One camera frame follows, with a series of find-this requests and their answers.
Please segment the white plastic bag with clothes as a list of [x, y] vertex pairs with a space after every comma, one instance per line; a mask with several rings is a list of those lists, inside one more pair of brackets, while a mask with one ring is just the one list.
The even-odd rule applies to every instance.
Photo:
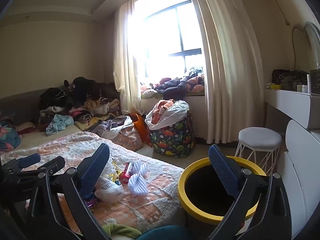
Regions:
[[147, 114], [145, 123], [149, 130], [158, 130], [183, 120], [189, 112], [189, 105], [183, 100], [160, 100]]

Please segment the white garment on floral bag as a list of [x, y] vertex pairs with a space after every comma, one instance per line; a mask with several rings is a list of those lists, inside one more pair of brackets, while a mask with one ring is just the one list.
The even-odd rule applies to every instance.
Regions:
[[114, 119], [102, 121], [92, 133], [99, 135], [101, 138], [112, 140], [122, 129], [132, 127], [133, 121], [128, 115], [120, 115]]

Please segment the peach patterned bed quilt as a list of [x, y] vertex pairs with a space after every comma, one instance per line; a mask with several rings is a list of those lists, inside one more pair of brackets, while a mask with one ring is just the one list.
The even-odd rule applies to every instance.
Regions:
[[110, 239], [111, 227], [177, 239], [181, 174], [89, 132], [3, 153], [1, 239]]

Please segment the clothes pile on windowsill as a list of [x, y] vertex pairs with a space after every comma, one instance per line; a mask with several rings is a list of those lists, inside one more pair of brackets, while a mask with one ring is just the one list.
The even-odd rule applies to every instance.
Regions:
[[204, 93], [204, 74], [199, 68], [191, 68], [183, 77], [165, 77], [158, 84], [141, 85], [141, 98], [182, 100], [186, 96]]

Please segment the white foam net sleeve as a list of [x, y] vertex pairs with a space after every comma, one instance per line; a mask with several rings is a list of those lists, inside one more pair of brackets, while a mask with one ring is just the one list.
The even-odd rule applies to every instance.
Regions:
[[127, 188], [131, 194], [136, 196], [146, 196], [149, 193], [145, 180], [147, 172], [148, 166], [146, 163], [142, 163], [140, 160], [136, 160], [133, 163], [132, 175], [127, 184]]

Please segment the round vanity mirror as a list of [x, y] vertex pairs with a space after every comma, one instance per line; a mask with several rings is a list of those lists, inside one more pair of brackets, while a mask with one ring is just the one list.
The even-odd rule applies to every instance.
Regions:
[[319, 69], [319, 29], [311, 22], [292, 27], [294, 69], [310, 73]]

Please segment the yellow rim black trash bin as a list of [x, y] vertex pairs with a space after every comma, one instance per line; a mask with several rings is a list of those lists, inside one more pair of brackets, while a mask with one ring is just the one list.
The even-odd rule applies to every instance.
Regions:
[[217, 226], [234, 203], [234, 197], [227, 194], [209, 158], [197, 160], [184, 169], [177, 194], [190, 228]]

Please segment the red candy tube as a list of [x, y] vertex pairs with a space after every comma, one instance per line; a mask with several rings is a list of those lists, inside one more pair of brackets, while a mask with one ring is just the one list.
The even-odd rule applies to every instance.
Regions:
[[131, 162], [126, 163], [123, 172], [121, 172], [121, 174], [119, 175], [119, 180], [121, 181], [121, 183], [127, 184], [129, 182], [129, 179], [133, 174], [133, 167], [134, 167], [133, 163]]

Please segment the window with dark frame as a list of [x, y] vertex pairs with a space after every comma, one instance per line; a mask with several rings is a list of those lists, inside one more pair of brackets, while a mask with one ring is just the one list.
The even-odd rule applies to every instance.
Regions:
[[138, 0], [139, 78], [158, 82], [203, 70], [202, 40], [191, 0]]

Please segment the white vanity desk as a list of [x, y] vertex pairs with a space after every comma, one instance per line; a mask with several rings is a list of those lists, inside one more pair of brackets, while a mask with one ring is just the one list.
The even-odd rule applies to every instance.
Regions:
[[269, 114], [270, 124], [288, 120], [277, 172], [289, 199], [292, 238], [314, 239], [307, 230], [319, 229], [319, 96], [266, 89], [265, 101], [283, 113]]

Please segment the orange bag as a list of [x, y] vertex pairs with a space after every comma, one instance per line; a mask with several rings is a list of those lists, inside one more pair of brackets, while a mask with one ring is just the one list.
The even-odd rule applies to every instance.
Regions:
[[130, 118], [132, 119], [142, 141], [150, 146], [149, 130], [146, 127], [144, 118], [138, 113], [130, 113]]

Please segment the light blue garment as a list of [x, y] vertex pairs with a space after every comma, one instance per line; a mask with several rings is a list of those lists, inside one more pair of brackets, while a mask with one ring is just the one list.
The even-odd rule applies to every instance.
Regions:
[[53, 135], [59, 131], [63, 131], [66, 127], [74, 124], [74, 120], [69, 115], [56, 114], [48, 127], [46, 128], [46, 135]]

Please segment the pile of clothes on bed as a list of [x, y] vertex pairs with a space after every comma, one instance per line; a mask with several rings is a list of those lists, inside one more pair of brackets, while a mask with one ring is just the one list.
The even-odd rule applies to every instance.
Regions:
[[45, 131], [56, 115], [70, 117], [81, 131], [92, 131], [103, 121], [121, 115], [120, 93], [114, 83], [98, 83], [77, 77], [40, 96], [37, 128]]

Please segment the dark bag on desk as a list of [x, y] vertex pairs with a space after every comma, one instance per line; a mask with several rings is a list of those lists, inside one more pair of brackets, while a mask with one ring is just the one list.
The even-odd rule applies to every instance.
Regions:
[[282, 90], [297, 91], [298, 85], [307, 85], [308, 73], [303, 70], [275, 69], [272, 82], [281, 85]]

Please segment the right cream curtain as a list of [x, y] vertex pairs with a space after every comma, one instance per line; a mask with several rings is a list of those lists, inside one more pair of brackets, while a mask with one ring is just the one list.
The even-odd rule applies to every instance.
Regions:
[[264, 119], [264, 73], [242, 0], [191, 0], [202, 37], [207, 143], [228, 143]]

